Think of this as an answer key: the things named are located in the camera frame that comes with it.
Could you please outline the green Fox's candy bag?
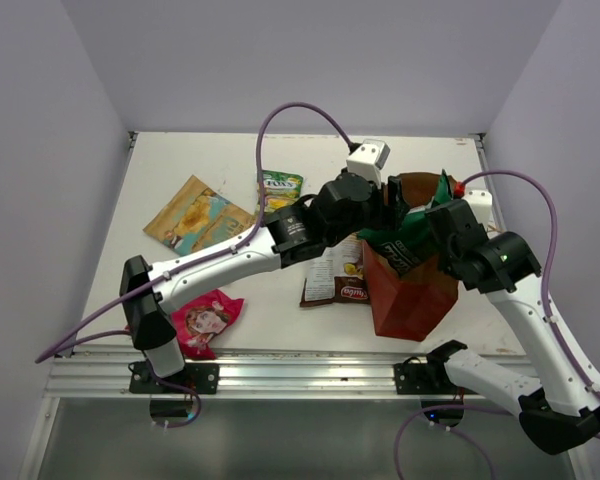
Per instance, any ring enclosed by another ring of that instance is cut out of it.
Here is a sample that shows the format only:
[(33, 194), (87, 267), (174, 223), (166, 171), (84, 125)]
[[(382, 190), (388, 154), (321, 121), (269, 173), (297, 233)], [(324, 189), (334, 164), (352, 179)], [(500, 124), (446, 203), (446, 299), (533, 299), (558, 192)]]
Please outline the green Fox's candy bag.
[(263, 170), (256, 176), (255, 215), (261, 210), (261, 196), (264, 196), (264, 213), (272, 213), (296, 202), (302, 192), (304, 177), (274, 170)]

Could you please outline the pink REAL chips bag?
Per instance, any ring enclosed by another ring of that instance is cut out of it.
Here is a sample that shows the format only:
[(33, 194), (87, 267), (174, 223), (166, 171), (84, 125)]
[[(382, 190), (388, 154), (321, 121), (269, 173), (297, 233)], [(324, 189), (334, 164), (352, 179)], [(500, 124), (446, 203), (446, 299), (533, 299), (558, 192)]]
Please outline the pink REAL chips bag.
[(211, 341), (238, 320), (244, 303), (216, 289), (173, 313), (165, 312), (151, 293), (125, 301), (123, 310), (134, 348), (166, 369), (169, 362), (178, 365), (185, 357), (215, 359)]

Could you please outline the brown white chips bag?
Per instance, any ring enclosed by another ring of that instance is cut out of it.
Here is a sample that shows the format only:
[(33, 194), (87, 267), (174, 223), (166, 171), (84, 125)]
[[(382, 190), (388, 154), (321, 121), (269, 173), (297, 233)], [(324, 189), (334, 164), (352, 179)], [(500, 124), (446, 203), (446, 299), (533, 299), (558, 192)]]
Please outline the brown white chips bag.
[(310, 261), (307, 270), (300, 307), (334, 303), (370, 303), (364, 279), (362, 242), (355, 234), (327, 248), (321, 257)]

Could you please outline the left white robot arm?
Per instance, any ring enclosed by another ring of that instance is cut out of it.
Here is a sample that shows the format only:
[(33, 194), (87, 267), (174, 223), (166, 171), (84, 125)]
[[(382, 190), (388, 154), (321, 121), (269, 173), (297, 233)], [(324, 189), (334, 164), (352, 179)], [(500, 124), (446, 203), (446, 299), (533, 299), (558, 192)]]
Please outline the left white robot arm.
[(189, 301), (229, 283), (320, 257), (363, 229), (396, 230), (408, 212), (399, 177), (375, 183), (348, 171), (316, 195), (265, 215), (243, 233), (195, 254), (123, 267), (120, 299), (133, 347), (165, 392), (181, 390), (188, 369), (170, 316)]

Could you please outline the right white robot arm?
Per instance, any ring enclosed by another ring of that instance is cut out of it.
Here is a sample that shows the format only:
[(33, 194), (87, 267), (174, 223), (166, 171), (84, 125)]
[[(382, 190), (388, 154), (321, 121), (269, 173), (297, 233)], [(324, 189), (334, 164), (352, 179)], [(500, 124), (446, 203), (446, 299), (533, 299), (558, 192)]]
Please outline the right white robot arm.
[(600, 433), (600, 372), (547, 293), (540, 264), (514, 232), (494, 237), (462, 199), (426, 210), (443, 273), (486, 296), (512, 329), (536, 375), (489, 361), (452, 340), (427, 356), (431, 389), (463, 387), (516, 417), (527, 437), (556, 455)]

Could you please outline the tan kettle chips bag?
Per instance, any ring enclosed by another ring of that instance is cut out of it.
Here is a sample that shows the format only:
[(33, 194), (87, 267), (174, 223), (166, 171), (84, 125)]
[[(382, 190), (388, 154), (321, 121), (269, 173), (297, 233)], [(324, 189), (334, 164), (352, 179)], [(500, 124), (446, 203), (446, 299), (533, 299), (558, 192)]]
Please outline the tan kettle chips bag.
[(252, 213), (191, 176), (143, 231), (186, 256), (241, 234), (254, 219)]

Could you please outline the green REAL chips bag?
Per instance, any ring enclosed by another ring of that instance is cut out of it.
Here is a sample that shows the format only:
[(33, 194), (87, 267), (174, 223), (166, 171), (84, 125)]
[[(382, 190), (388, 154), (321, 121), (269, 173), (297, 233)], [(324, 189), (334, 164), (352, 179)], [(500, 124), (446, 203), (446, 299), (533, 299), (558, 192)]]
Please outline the green REAL chips bag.
[(413, 172), (399, 175), (402, 198), (410, 207), (397, 230), (364, 229), (357, 238), (396, 271), (406, 275), (437, 253), (425, 210), (453, 199), (456, 180), (445, 170), (440, 173)]

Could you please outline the red brown paper bag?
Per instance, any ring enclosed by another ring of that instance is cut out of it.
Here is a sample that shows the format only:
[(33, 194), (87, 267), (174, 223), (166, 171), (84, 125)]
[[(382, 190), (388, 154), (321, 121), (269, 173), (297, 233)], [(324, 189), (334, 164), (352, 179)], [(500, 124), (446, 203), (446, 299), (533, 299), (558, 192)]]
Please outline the red brown paper bag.
[(456, 304), (458, 281), (438, 269), (437, 253), (399, 277), (362, 241), (364, 277), (375, 334), (421, 342)]

